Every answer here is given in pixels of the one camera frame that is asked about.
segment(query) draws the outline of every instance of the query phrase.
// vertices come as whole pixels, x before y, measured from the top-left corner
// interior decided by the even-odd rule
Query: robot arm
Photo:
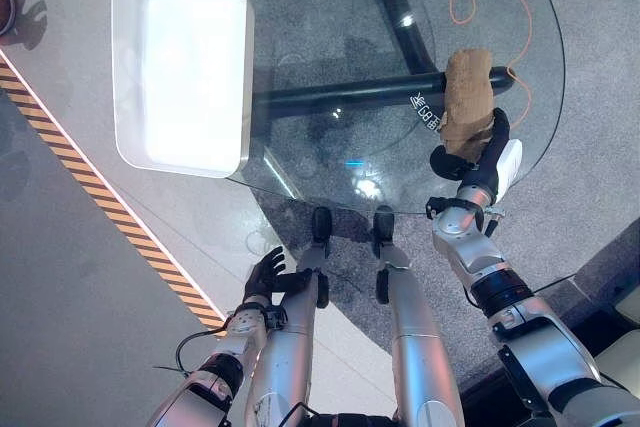
[[[243,303],[227,323],[213,353],[156,410],[148,427],[227,427],[227,413],[240,386],[252,374],[270,329],[282,328],[286,313],[271,305],[272,292],[297,291],[310,272],[284,270],[282,247],[267,254],[245,285]]]
[[[222,427],[245,376],[266,344],[269,300],[252,296],[229,321],[227,335],[196,371],[158,408],[149,427]]]
[[[551,413],[559,426],[637,425],[640,400],[601,384],[586,348],[481,231],[484,212],[499,195],[498,175],[508,176],[508,188],[519,165],[509,158],[513,149],[504,138],[497,144],[492,141],[490,155],[483,153],[479,167],[464,175],[454,199],[430,199],[434,246],[487,317],[498,355],[525,406]],[[500,172],[499,165],[509,168]]]

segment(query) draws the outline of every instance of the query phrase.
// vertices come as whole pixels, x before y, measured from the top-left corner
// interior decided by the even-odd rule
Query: orange striped edge
[[[167,249],[82,154],[2,51],[0,51],[0,88],[7,93],[29,124],[38,132],[40,138],[82,188],[162,277],[169,288],[180,297],[187,308],[206,327],[220,327],[224,323],[222,313],[196,287]]]

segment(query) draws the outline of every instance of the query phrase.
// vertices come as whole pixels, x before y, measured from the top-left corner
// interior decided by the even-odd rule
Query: round glass table
[[[429,166],[456,50],[492,52],[495,105],[523,142],[522,179],[559,119],[564,54],[550,0],[250,0],[250,156],[231,179],[362,211],[424,212],[456,184]]]

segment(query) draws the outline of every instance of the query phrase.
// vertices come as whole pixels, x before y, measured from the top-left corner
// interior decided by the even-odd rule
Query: silver robot leg
[[[401,425],[464,426],[447,352],[409,259],[393,243],[383,243],[380,260],[393,312],[393,377]]]

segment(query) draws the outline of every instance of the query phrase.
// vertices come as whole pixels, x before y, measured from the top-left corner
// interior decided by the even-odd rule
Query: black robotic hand
[[[276,277],[285,269],[282,246],[276,247],[253,267],[249,280],[244,286],[243,301],[252,295],[262,295],[271,301],[271,294],[276,291]]]
[[[491,140],[482,151],[477,164],[467,162],[456,155],[447,154],[442,145],[436,147],[431,153],[429,163],[436,175],[448,180],[462,180],[461,187],[482,186],[495,199],[498,194],[498,159],[509,142],[510,127],[507,114],[501,109],[494,109],[493,115]]]

